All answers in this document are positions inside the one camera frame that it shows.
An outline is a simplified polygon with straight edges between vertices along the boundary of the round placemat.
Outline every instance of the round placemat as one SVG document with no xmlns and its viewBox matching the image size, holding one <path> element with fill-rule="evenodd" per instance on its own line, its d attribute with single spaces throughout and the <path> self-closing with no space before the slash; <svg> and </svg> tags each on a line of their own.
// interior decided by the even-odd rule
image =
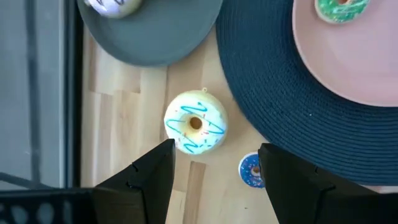
<svg viewBox="0 0 398 224">
<path fill-rule="evenodd" d="M 303 64 L 293 0 L 226 0 L 216 23 L 231 92 L 270 142 L 364 185 L 398 185 L 398 108 L 348 101 Z"/>
<path fill-rule="evenodd" d="M 94 39 L 113 57 L 133 65 L 170 65 L 188 55 L 209 33 L 222 0 L 142 0 L 122 19 L 99 15 L 77 0 Z"/>
</svg>

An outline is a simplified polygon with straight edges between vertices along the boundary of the white frosted donut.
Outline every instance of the white frosted donut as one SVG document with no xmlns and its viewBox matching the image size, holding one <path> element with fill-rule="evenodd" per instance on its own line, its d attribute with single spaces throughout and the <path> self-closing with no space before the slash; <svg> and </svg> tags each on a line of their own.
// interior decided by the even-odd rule
<svg viewBox="0 0 398 224">
<path fill-rule="evenodd" d="M 206 89 L 179 94 L 164 116 L 166 133 L 175 147 L 201 154 L 218 147 L 226 136 L 228 118 L 223 105 Z"/>
<path fill-rule="evenodd" d="M 121 18 L 135 10 L 141 4 L 141 0 L 84 0 L 102 16 Z"/>
</svg>

